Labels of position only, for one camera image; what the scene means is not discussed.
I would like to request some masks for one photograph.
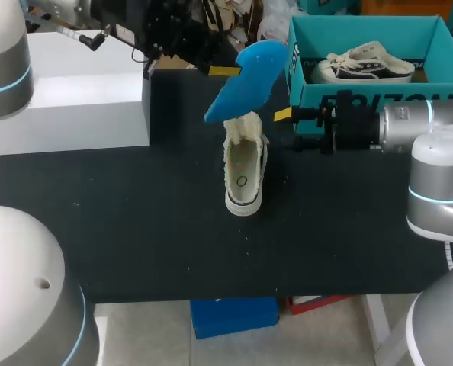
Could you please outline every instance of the tiled floor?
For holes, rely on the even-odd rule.
[[[384,296],[391,325],[413,295]],[[359,298],[298,316],[277,326],[196,340],[189,302],[96,306],[107,318],[102,366],[373,366],[373,350]],[[406,357],[400,366],[412,365]]]

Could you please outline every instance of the white platform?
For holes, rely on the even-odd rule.
[[[150,144],[150,84],[128,45],[108,37],[92,52],[57,33],[28,40],[35,92],[25,110],[0,120],[0,155]]]

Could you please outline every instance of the white sneaker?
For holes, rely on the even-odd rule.
[[[316,84],[407,83],[415,72],[412,63],[391,56],[376,40],[326,58],[311,75]]]
[[[224,126],[225,204],[234,215],[253,215],[262,202],[268,140],[254,112],[226,120]]]

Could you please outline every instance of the robotic arm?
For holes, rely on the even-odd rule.
[[[104,31],[95,39],[63,26],[59,32],[91,50],[110,34],[142,51],[146,79],[162,55],[178,55],[207,74],[212,66],[235,66],[238,51],[211,0],[0,0],[0,118],[18,113],[33,95],[24,18],[30,17],[28,5],[61,24],[100,24]]]

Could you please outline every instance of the blue led ring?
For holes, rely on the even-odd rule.
[[[27,75],[30,73],[30,69],[31,69],[31,65],[28,65],[28,69],[27,71],[25,71],[25,73],[23,74],[22,77],[20,77],[16,82],[13,82],[11,83],[10,85],[7,85],[7,86],[4,86],[2,88],[0,88],[0,93],[1,92],[5,92],[11,88],[14,88],[16,85],[20,84],[21,82],[23,82],[23,80],[27,77]]]
[[[410,193],[413,196],[415,196],[416,198],[419,198],[420,200],[425,201],[425,202],[429,202],[431,204],[453,204],[453,200],[444,201],[444,200],[434,200],[432,198],[423,197],[422,195],[417,194],[416,192],[412,191],[412,189],[410,187],[408,187],[408,191],[410,191]]]
[[[74,357],[74,354],[77,352],[77,348],[81,344],[82,337],[84,335],[84,328],[86,324],[86,299],[84,298],[84,293],[82,292],[81,287],[79,287],[79,290],[81,290],[81,295],[82,295],[82,303],[84,304],[84,316],[82,317],[82,325],[81,325],[81,332],[79,332],[79,336],[77,337],[77,341],[75,341],[74,347],[72,348],[71,353],[69,353],[69,356],[67,356],[66,360],[62,364],[62,366],[67,366],[70,361],[72,360],[72,357]]]

